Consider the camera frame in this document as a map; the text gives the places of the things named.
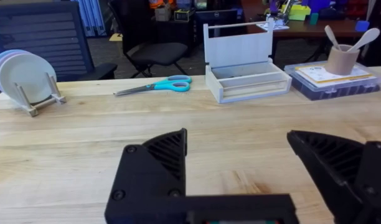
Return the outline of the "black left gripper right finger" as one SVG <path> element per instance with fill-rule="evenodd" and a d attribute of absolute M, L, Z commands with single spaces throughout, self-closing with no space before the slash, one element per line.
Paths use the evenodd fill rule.
<path fill-rule="evenodd" d="M 381 224 L 381 142 L 292 130 L 287 140 L 340 224 Z"/>

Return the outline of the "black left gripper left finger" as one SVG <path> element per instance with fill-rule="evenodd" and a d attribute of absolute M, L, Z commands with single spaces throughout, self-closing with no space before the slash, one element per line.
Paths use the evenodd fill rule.
<path fill-rule="evenodd" d="M 186 195 L 187 129 L 124 147 L 105 208 L 107 223 L 121 223 L 126 202 Z"/>

